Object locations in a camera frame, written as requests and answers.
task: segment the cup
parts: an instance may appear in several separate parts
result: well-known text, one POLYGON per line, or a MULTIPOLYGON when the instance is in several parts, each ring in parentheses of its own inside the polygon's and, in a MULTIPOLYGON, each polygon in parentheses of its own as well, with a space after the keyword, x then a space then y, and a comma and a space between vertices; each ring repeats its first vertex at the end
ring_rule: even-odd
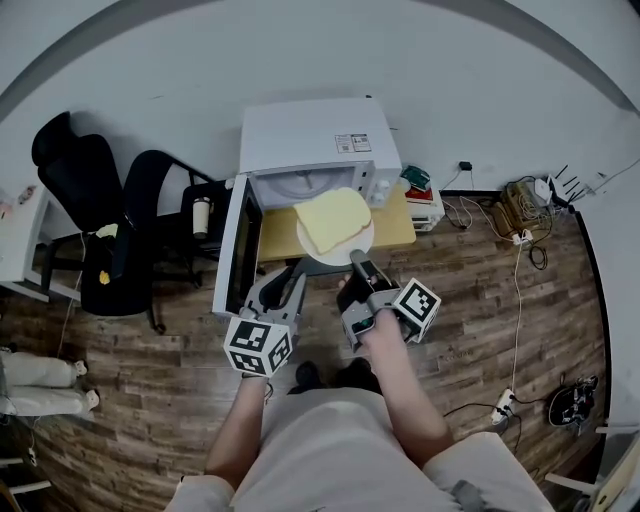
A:
POLYGON ((207 238, 211 206, 211 199, 208 197, 198 197, 193 200, 193 238, 197 240, 207 238))

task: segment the forearm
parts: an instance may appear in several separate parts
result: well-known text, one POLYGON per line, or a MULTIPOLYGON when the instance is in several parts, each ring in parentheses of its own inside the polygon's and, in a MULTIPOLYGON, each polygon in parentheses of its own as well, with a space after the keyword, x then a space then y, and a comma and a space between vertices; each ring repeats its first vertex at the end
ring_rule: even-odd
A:
POLYGON ((237 489, 255 462, 260 448, 267 379, 243 379, 231 411, 213 442, 205 474, 226 480, 237 489))
POLYGON ((370 344, 371 362, 391 418, 394 434, 420 468, 453 445, 453 435, 422 389, 402 340, 370 344))

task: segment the plate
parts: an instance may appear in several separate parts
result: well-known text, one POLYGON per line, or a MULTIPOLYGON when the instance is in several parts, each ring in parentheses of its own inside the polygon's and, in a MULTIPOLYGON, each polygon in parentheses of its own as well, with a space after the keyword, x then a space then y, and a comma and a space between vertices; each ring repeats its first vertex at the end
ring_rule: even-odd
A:
POLYGON ((307 230, 300 221, 298 221, 298 224, 296 225, 296 232, 298 234, 300 245, 302 245, 302 248, 309 256, 320 263, 331 265, 333 267, 351 265, 351 258, 349 255, 352 251, 360 249, 366 254, 373 245, 373 219, 371 219, 369 225, 356 236, 350 238, 346 242, 336 245, 333 249, 324 254, 318 254, 313 242, 309 238, 309 235, 307 235, 307 230))

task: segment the microwave label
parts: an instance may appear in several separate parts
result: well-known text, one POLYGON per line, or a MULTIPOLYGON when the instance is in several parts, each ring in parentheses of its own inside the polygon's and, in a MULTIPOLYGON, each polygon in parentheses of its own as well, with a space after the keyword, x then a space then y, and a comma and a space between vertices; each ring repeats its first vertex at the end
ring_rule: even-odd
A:
POLYGON ((362 153, 371 151, 369 137, 366 133, 336 135, 338 153, 362 153))

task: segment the microwave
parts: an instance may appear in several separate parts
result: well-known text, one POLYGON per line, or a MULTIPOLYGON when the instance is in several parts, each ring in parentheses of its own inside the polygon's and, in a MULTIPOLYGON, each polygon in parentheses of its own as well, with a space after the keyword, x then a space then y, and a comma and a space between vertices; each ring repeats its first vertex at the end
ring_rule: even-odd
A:
POLYGON ((350 187, 382 208, 402 172, 384 112, 373 98, 248 107, 240 168, 220 247, 213 312, 237 315, 254 283, 263 214, 350 187))

